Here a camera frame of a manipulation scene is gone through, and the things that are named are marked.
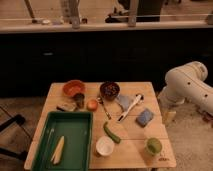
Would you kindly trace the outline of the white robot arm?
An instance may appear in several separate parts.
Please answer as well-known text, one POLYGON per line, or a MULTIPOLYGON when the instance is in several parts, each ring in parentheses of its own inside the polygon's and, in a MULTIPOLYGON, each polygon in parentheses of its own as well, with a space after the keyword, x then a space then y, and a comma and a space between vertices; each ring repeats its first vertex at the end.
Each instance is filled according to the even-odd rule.
POLYGON ((175 67, 166 73, 166 86, 157 97, 165 125, 174 118, 174 108, 189 100, 198 106, 203 120, 210 122, 213 128, 213 87, 205 83, 207 76, 207 67, 198 61, 175 67))

